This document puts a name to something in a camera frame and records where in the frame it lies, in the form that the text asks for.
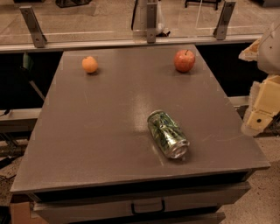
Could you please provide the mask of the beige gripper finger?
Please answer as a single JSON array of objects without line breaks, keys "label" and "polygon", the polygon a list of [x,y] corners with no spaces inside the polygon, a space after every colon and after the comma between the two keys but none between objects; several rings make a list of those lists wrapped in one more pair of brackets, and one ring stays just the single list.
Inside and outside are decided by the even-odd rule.
[{"label": "beige gripper finger", "polygon": [[280,76],[269,75],[262,82],[254,81],[243,117],[242,133],[252,137],[263,133],[279,112]]},{"label": "beige gripper finger", "polygon": [[244,61],[257,61],[259,45],[260,45],[260,39],[257,39],[249,47],[242,50],[238,58]]}]

